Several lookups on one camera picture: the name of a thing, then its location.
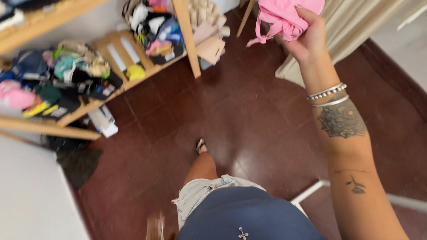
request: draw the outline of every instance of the red tile floor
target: red tile floor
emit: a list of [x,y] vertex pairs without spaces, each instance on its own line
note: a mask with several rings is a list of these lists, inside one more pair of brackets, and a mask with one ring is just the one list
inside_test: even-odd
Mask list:
[[[283,199],[328,178],[304,89],[275,78],[284,55],[273,41],[245,48],[255,37],[254,17],[235,38],[242,15],[226,14],[232,32],[227,52],[200,78],[183,59],[107,104],[119,132],[92,144],[105,152],[78,192],[94,239],[145,239],[146,218],[159,210],[166,216],[165,238],[177,232],[170,201],[178,197],[201,136],[219,175],[251,180]],[[426,122],[360,49],[336,68],[371,133],[386,192],[427,200]],[[340,238],[328,189],[302,205],[324,235]],[[411,238],[427,238],[427,214],[396,212]]]

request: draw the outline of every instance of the wooden shelf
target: wooden shelf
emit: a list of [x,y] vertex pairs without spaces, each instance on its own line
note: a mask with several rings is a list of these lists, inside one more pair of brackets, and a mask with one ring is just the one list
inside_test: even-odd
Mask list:
[[4,54],[109,0],[62,0],[55,8],[25,13],[25,22],[0,31],[0,54]]
[[[114,58],[111,56],[109,50],[107,49],[108,45],[113,44],[113,46],[116,49],[116,51],[118,52],[120,58],[125,62],[126,67],[130,67],[131,65],[133,65],[134,62],[132,61],[131,57],[129,56],[125,47],[122,45],[122,43],[120,41],[120,39],[123,37],[125,37],[129,41],[129,43],[131,44],[133,50],[137,53],[137,55],[139,57],[139,60],[140,60],[139,63],[143,66],[143,68],[145,70],[145,77],[142,79],[129,81],[128,78],[125,76],[125,74],[123,74],[122,71],[120,71],[120,68],[118,67],[116,61],[114,60]],[[67,126],[68,124],[72,123],[76,119],[81,118],[82,116],[86,115],[88,112],[100,107],[102,104],[104,104],[104,103],[110,101],[111,99],[117,97],[118,95],[126,92],[130,88],[136,86],[137,84],[141,83],[142,81],[146,80],[147,78],[149,78],[149,77],[153,76],[154,74],[160,72],[164,68],[170,66],[171,64],[180,60],[181,58],[187,56],[187,52],[184,52],[184,54],[182,54],[181,56],[173,59],[172,61],[170,61],[164,65],[155,65],[150,61],[150,59],[145,54],[142,47],[134,39],[133,35],[129,31],[121,31],[121,32],[116,32],[116,33],[110,34],[107,37],[105,37],[99,41],[96,41],[94,44],[94,47],[97,51],[99,51],[101,53],[101,55],[103,57],[105,57],[110,62],[111,68],[113,69],[113,71],[118,76],[120,76],[121,79],[123,80],[123,85],[120,89],[118,89],[113,95],[111,95],[105,101],[89,99],[88,104],[82,103],[80,108],[78,108],[76,111],[69,113],[69,114],[65,115],[64,117],[62,117],[61,120],[59,120],[57,122],[58,126]]]

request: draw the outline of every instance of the baseboard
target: baseboard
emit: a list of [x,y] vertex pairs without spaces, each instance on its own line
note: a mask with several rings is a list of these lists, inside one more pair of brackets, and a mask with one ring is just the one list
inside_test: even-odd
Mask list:
[[371,39],[360,47],[376,72],[407,98],[427,121],[427,93],[424,89]]

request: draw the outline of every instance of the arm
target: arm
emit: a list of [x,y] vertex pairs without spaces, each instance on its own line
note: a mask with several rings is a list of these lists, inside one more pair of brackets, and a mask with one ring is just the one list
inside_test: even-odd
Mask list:
[[[307,94],[340,83],[325,47],[325,21],[297,7],[309,23],[306,33],[285,45],[300,65]],[[341,99],[345,91],[310,101],[312,105]],[[328,159],[333,207],[343,239],[408,239],[378,178],[371,140],[353,102],[313,108],[320,140]]]

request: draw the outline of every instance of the hand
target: hand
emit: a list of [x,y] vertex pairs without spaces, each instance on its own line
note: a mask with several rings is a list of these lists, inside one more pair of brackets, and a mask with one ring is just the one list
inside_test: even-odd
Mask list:
[[297,40],[285,42],[285,46],[298,63],[310,63],[328,53],[325,45],[325,19],[300,5],[295,6],[295,9],[309,27]]

